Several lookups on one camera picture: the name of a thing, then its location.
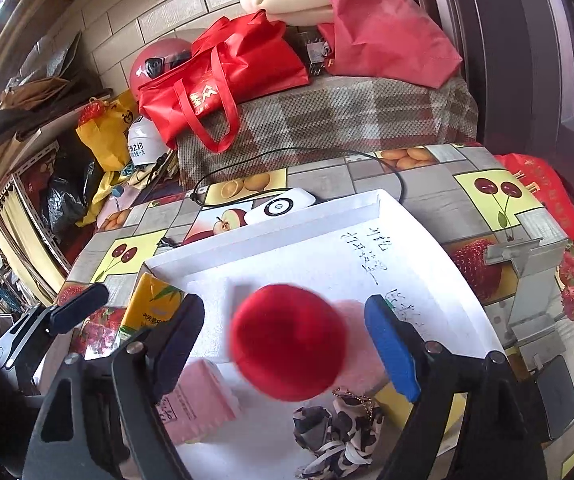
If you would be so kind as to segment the yellow sponge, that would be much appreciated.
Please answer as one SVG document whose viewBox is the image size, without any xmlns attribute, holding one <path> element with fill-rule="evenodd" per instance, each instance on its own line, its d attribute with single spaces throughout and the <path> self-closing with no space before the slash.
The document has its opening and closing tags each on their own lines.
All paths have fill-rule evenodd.
<svg viewBox="0 0 574 480">
<path fill-rule="evenodd" d="M 395 427 L 403 429 L 409 415 L 412 413 L 413 404 L 406 400 L 405 396 L 397 393 L 391 384 L 385 385 L 375 394 L 375 400 L 392 420 Z M 466 396 L 462 393 L 455 393 L 452 400 L 450 414 L 439 447 L 438 455 L 441 456 L 452 448 L 456 448 L 459 437 L 460 426 L 462 426 L 462 416 L 465 413 Z"/>
</svg>

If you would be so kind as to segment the pink sponge block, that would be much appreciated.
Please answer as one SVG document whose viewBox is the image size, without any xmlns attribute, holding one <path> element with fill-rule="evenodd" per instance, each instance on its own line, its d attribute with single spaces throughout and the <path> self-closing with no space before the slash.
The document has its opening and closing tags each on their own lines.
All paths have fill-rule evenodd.
<svg viewBox="0 0 574 480">
<path fill-rule="evenodd" d="M 156 408 L 174 445 L 197 442 L 240 414 L 238 399 L 217 365 L 204 358 L 183 368 Z"/>
</svg>

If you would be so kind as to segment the black white patterned scrunchie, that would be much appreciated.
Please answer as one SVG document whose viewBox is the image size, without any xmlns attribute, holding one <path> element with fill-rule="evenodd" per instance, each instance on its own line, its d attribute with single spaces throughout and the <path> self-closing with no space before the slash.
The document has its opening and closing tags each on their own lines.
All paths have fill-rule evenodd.
<svg viewBox="0 0 574 480">
<path fill-rule="evenodd" d="M 313 455 L 298 479 L 346 479 L 372 465 L 386 414 L 368 396 L 337 390 L 333 409 L 303 406 L 293 412 L 296 444 Z"/>
</svg>

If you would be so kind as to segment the red plush toy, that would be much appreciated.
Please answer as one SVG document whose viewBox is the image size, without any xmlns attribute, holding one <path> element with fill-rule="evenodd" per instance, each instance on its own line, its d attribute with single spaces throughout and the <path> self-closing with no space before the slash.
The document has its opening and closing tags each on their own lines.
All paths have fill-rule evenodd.
<svg viewBox="0 0 574 480">
<path fill-rule="evenodd" d="M 276 400 L 304 401 L 336 381 L 347 337 L 342 316 L 321 296 L 293 285 L 267 285 L 236 309 L 229 356 L 260 392 Z"/>
</svg>

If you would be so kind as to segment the pink fluffy plush ball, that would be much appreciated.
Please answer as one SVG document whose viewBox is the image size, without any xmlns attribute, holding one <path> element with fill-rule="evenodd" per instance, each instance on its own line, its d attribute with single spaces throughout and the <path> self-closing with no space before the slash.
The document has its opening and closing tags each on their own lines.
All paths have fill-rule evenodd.
<svg viewBox="0 0 574 480">
<path fill-rule="evenodd" d="M 364 304 L 355 300 L 342 300 L 334 304 L 345 323 L 345 360 L 334 382 L 334 388 L 371 396 L 389 382 L 383 362 L 364 321 Z"/>
</svg>

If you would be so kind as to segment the black cube charger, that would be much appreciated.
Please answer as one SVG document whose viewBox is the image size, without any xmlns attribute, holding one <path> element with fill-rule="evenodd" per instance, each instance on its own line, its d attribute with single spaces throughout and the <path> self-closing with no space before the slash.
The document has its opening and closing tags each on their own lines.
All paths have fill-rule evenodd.
<svg viewBox="0 0 574 480">
<path fill-rule="evenodd" d="M 574 419 L 574 385 L 563 356 L 522 382 L 528 421 L 542 443 L 558 439 Z"/>
</svg>

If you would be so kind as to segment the yellow juice carton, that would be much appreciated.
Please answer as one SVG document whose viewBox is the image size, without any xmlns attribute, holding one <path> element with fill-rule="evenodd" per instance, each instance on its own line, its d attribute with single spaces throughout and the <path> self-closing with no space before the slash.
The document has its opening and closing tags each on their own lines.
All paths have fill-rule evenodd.
<svg viewBox="0 0 574 480">
<path fill-rule="evenodd" d="M 141 328 L 153 327 L 167 322 L 179 309 L 184 298 L 182 290 L 143 273 L 130 298 L 119 326 L 118 335 L 127 340 Z"/>
</svg>

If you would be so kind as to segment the grey metal phone stand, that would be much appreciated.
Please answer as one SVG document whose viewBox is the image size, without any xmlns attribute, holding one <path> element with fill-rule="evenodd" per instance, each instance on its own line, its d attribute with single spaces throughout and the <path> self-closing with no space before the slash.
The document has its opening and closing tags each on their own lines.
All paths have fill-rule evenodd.
<svg viewBox="0 0 574 480">
<path fill-rule="evenodd" d="M 567 242 L 563 238 L 545 244 L 539 238 L 495 244 L 485 249 L 487 266 L 509 263 L 517 276 L 515 292 L 485 307 L 504 350 L 515 344 L 532 344 L 554 331 L 554 316 L 548 309 L 557 287 L 556 270 Z"/>
</svg>

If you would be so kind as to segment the metal storage shelf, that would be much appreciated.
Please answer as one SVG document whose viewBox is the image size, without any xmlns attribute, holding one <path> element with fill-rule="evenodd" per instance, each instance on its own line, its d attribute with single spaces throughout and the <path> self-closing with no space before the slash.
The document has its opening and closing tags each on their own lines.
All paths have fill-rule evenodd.
<svg viewBox="0 0 574 480">
<path fill-rule="evenodd" d="M 0 110 L 0 253 L 28 295 L 50 304 L 88 240 L 78 226 L 103 170 L 76 133 L 106 90 L 60 80 L 41 103 Z"/>
</svg>

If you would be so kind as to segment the yellow plastic bag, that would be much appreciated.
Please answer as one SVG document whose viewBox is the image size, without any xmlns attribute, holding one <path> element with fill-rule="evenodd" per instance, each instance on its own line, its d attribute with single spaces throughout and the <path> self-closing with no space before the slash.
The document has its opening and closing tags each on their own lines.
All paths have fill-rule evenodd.
<svg viewBox="0 0 574 480">
<path fill-rule="evenodd" d="M 121 171 L 130 162 L 127 133 L 137 114 L 130 90 L 112 101 L 93 98 L 83 106 L 76 133 L 105 171 Z"/>
</svg>

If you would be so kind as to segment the white cardboard tray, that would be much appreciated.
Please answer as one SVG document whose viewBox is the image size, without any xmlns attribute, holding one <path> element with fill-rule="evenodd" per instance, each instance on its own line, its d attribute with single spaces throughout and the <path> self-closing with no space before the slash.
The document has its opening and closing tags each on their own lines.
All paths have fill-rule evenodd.
<svg viewBox="0 0 574 480">
<path fill-rule="evenodd" d="M 480 302 L 438 241 L 377 190 L 289 212 L 151 257 L 145 272 L 198 295 L 208 314 L 232 312 L 270 284 L 310 289 L 330 302 L 380 295 L 426 339 L 458 356 L 500 348 Z M 255 390 L 226 356 L 217 360 L 240 400 L 237 419 L 183 444 L 196 479 L 291 479 L 310 460 L 293 440 L 293 404 Z"/>
</svg>

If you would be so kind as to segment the white power bank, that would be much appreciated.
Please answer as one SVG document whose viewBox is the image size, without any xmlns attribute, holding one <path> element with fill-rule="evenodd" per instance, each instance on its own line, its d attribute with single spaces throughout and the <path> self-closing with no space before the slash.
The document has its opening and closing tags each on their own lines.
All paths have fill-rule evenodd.
<svg viewBox="0 0 574 480">
<path fill-rule="evenodd" d="M 307 209 L 317 202 L 317 198 L 303 188 L 291 188 L 290 190 L 272 197 L 262 205 L 252 208 L 245 214 L 247 226 L 261 223 L 285 216 L 289 212 Z"/>
</svg>

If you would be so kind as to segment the pink helmet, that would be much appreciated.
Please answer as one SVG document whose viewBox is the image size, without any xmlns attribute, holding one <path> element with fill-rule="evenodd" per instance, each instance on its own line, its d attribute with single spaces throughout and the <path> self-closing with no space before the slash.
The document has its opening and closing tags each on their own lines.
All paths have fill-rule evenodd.
<svg viewBox="0 0 574 480">
<path fill-rule="evenodd" d="M 186 62 L 191 57 L 191 43 L 176 37 L 154 41 L 135 58 L 129 75 L 130 90 L 135 101 L 141 88 L 151 80 Z"/>
</svg>

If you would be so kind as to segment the bright red tote bag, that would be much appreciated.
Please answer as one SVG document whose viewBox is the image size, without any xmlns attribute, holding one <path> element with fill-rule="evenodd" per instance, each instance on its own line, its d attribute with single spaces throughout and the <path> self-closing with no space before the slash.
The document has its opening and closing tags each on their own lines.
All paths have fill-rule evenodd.
<svg viewBox="0 0 574 480">
<path fill-rule="evenodd" d="M 238 104 L 310 82 L 285 32 L 263 10 L 219 18 L 191 44 L 188 61 L 142 85 L 140 113 L 165 145 L 189 130 L 208 151 L 228 150 L 240 127 Z"/>
</svg>

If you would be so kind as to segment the dark red cloth bag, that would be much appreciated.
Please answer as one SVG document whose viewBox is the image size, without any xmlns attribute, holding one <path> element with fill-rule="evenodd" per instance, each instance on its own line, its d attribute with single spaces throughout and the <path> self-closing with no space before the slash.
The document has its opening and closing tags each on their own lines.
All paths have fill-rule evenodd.
<svg viewBox="0 0 574 480">
<path fill-rule="evenodd" d="M 319 24 L 335 76 L 389 78 L 438 89 L 462 57 L 413 0 L 330 0 L 334 19 Z"/>
</svg>

